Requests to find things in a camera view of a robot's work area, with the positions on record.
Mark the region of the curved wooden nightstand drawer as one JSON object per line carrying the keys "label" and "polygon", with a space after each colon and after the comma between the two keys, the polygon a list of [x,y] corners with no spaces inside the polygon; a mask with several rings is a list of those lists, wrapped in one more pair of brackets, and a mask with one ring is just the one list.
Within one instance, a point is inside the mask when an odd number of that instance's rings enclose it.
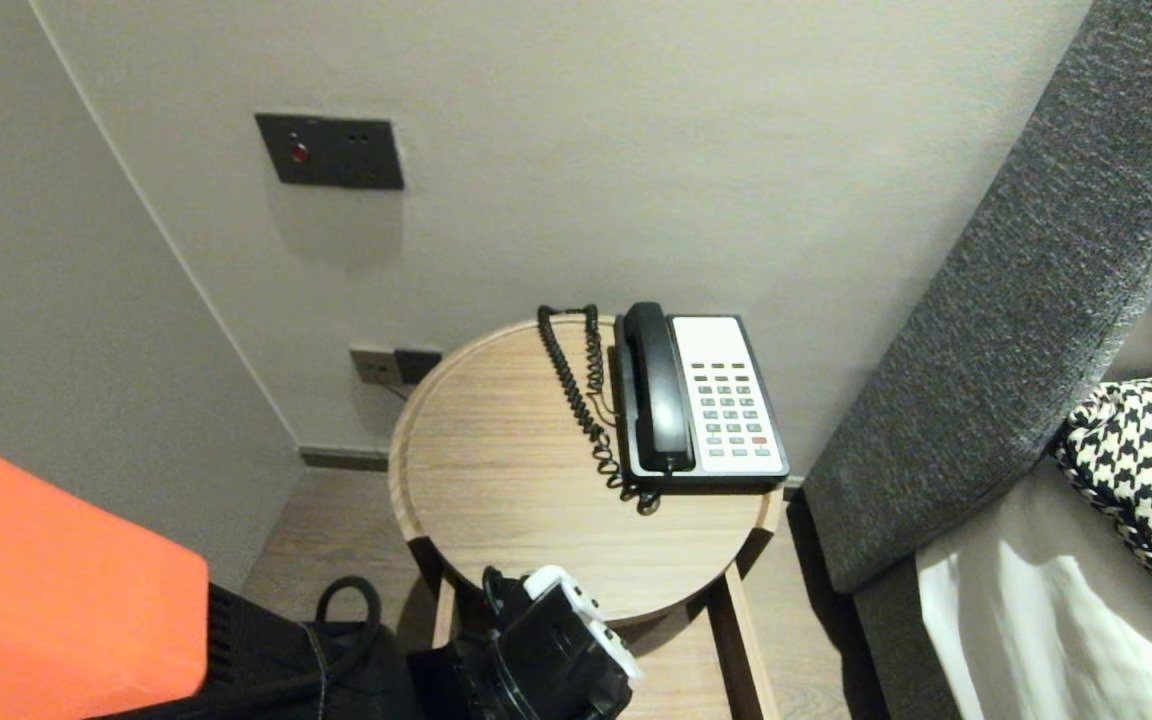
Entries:
{"label": "curved wooden nightstand drawer", "polygon": [[689,602],[616,626],[645,673],[617,720],[781,720],[741,570],[732,561]]}

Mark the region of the black telephone handset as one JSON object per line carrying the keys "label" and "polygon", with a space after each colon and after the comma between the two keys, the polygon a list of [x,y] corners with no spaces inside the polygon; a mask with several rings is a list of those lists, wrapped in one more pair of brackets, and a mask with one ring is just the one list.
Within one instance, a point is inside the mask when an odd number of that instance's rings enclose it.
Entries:
{"label": "black telephone handset", "polygon": [[692,470],[689,402],[664,306],[657,302],[632,305],[623,319],[623,338],[634,369],[639,467],[658,473]]}

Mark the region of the round wooden nightstand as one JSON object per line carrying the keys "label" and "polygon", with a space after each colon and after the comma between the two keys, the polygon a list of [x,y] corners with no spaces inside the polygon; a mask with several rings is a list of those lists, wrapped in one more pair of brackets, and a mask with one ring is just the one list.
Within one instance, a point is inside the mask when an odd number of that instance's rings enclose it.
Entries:
{"label": "round wooden nightstand", "polygon": [[483,570],[558,564],[613,626],[667,614],[730,568],[745,573],[776,532],[781,488],[667,495],[643,515],[596,470],[535,319],[445,357],[399,416],[388,486],[420,571],[479,588]]}

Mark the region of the black and white desk telephone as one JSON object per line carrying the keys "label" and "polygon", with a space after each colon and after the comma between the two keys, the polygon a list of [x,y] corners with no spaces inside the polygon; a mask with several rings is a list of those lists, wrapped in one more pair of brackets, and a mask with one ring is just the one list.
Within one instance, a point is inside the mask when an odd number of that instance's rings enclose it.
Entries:
{"label": "black and white desk telephone", "polygon": [[668,314],[689,406],[694,469],[658,473],[639,467],[634,369],[623,318],[614,319],[612,386],[617,450],[627,480],[673,495],[767,492],[788,477],[788,456],[744,323],[735,314]]}

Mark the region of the dark skirting board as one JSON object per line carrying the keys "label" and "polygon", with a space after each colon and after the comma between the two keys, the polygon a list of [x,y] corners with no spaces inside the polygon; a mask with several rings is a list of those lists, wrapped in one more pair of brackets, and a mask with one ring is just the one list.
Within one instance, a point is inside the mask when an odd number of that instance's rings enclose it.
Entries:
{"label": "dark skirting board", "polygon": [[297,452],[306,468],[388,473],[391,465],[388,454],[380,450],[301,446]]}

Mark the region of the grey fabric headboard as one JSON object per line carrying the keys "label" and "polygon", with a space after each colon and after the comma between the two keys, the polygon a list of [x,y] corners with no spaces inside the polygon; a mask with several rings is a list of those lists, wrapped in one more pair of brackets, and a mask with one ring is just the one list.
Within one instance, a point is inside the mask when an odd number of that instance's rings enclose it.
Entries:
{"label": "grey fabric headboard", "polygon": [[995,500],[1152,301],[1152,0],[1093,0],[804,492],[852,593]]}

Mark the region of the beige bed duvet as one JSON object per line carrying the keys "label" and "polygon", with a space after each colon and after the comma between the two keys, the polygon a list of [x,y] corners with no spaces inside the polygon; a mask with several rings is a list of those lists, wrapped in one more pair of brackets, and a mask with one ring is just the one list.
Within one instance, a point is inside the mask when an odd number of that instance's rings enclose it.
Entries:
{"label": "beige bed duvet", "polygon": [[1152,720],[1152,575],[1056,462],[915,564],[963,720]]}

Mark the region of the black wall socket plate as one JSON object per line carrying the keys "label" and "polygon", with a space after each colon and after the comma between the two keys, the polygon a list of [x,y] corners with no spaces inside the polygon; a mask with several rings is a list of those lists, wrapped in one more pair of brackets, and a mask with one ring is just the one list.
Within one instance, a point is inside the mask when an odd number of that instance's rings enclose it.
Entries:
{"label": "black wall socket plate", "polygon": [[442,351],[426,350],[426,348],[396,348],[393,356],[399,382],[403,386],[419,386],[444,361]]}

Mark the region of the beige wall socket plate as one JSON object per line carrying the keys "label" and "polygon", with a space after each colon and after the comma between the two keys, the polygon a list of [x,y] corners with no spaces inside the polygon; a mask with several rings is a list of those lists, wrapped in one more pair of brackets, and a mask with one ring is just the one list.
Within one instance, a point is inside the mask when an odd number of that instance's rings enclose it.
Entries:
{"label": "beige wall socket plate", "polygon": [[393,348],[351,344],[348,353],[361,382],[366,386],[401,386],[401,369]]}

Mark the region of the dark wall switch panel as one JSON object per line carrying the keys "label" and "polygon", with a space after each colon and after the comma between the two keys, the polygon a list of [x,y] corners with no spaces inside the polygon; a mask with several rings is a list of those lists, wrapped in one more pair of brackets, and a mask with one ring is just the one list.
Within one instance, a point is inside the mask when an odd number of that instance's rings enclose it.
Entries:
{"label": "dark wall switch panel", "polygon": [[282,113],[253,118],[283,184],[376,191],[406,188],[392,120]]}

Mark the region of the grey fabric bed frame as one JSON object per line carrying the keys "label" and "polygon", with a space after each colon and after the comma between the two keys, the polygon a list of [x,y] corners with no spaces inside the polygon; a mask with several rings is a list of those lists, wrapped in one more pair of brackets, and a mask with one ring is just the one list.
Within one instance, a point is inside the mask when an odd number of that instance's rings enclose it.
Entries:
{"label": "grey fabric bed frame", "polygon": [[914,556],[869,579],[852,602],[888,719],[961,720],[923,623]]}

